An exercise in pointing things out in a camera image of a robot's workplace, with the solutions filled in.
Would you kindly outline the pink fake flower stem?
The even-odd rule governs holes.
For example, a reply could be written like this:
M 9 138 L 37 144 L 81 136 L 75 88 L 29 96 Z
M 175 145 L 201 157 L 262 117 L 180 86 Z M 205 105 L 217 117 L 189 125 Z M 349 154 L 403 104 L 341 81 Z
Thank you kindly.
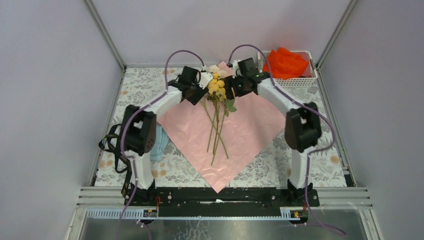
M 212 121 L 212 126 L 215 131 L 214 141 L 213 141 L 213 148 L 212 148 L 212 162 L 214 162 L 218 147 L 222 146 L 224 150 L 225 157 L 229 159 L 229 153 L 226 147 L 226 144 L 222 137 L 222 131 L 224 128 L 224 121 L 226 118 L 230 116 L 230 113 L 234 113 L 237 111 L 237 108 L 235 107 L 235 100 L 228 100 L 225 99 L 223 95 L 213 95 L 211 97 L 211 100 L 213 102 L 214 106 L 214 119 Z

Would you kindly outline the yellow fake flower stem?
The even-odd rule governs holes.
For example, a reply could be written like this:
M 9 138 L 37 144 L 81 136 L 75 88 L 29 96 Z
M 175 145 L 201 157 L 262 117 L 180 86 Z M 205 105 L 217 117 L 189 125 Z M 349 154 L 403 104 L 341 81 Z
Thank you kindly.
M 212 73 L 212 80 L 207 85 L 207 94 L 201 100 L 201 105 L 211 123 L 206 152 L 212 153 L 210 166 L 214 165 L 218 148 L 221 146 L 226 158 L 229 158 L 226 144 L 222 137 L 224 120 L 228 116 L 226 106 L 226 90 L 224 79 L 218 73 Z

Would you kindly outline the white fake flower stem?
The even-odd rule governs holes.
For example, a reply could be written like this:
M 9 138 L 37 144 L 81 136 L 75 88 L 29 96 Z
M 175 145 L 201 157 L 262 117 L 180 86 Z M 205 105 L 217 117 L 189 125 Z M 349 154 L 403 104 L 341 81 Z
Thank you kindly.
M 211 116 L 209 114 L 209 111 L 207 109 L 207 105 L 206 105 L 206 101 L 204 101 L 204 109 L 206 111 L 206 113 L 208 114 L 208 116 L 210 117 L 210 122 L 211 122 L 211 128 L 210 128 L 210 132 L 209 132 L 209 139 L 208 139 L 208 145 L 207 145 L 207 152 L 211 149 L 211 144 L 212 144 L 212 140 L 214 141 L 214 138 L 212 139 L 212 137 L 215 137 L 215 131 L 213 128 L 213 120 L 214 120 L 214 106 L 213 106 L 213 101 L 212 101 L 212 96 L 213 95 L 217 95 L 217 96 L 223 96 L 225 99 L 226 98 L 226 90 L 224 88 L 225 83 L 224 83 L 224 78 L 227 76 L 227 72 L 220 69 L 218 67 L 218 65 L 212 65 L 210 67 L 208 67 L 208 71 L 213 74 L 213 80 L 209 82 L 208 86 L 207 86 L 207 95 L 206 95 L 206 100 L 210 101 L 212 103 L 212 112 L 213 112 L 213 116 Z

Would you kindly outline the pink purple wrapping paper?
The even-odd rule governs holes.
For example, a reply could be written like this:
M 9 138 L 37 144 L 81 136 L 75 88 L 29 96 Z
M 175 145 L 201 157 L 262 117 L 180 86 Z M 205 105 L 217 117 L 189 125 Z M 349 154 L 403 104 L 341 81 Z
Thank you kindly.
M 284 115 L 254 93 L 235 100 L 235 112 L 220 115 L 220 136 L 210 118 L 215 108 L 187 100 L 168 110 L 159 124 L 169 137 L 162 160 L 152 165 L 158 185 L 210 187 L 219 192 L 236 180 L 255 158 L 264 162 L 274 138 L 285 125 Z

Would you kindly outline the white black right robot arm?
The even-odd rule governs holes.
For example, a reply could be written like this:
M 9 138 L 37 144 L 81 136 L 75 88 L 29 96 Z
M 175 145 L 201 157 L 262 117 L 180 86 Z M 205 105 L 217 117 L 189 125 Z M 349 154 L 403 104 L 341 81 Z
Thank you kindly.
M 291 175 L 287 201 L 293 206 L 301 205 L 308 186 L 307 155 L 311 153 L 322 136 L 322 128 L 315 103 L 301 103 L 283 90 L 268 72 L 261 72 L 252 58 L 234 60 L 227 64 L 232 75 L 225 77 L 226 97 L 229 100 L 255 93 L 270 102 L 285 116 L 284 139 L 292 149 Z

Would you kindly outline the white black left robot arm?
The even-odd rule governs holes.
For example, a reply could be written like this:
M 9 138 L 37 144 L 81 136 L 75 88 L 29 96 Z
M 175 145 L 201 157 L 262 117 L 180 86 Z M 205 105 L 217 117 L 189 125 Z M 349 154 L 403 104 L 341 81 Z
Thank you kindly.
M 155 192 L 151 174 L 151 154 L 156 140 L 157 118 L 173 106 L 186 100 L 196 105 L 207 93 L 213 75 L 205 70 L 185 66 L 177 79 L 172 80 L 164 93 L 145 106 L 128 105 L 124 111 L 119 133 L 119 150 L 138 154 L 132 163 L 130 183 L 137 188 L 136 199 L 144 206 L 152 204 Z

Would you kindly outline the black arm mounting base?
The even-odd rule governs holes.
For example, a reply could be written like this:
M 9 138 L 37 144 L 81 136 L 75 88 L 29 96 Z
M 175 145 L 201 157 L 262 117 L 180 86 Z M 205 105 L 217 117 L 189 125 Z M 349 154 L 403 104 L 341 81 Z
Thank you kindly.
M 319 207 L 318 192 L 275 187 L 224 188 L 152 187 L 128 190 L 124 202 L 134 207 L 152 207 L 159 217 L 280 217 L 282 208 L 303 211 L 307 205 Z

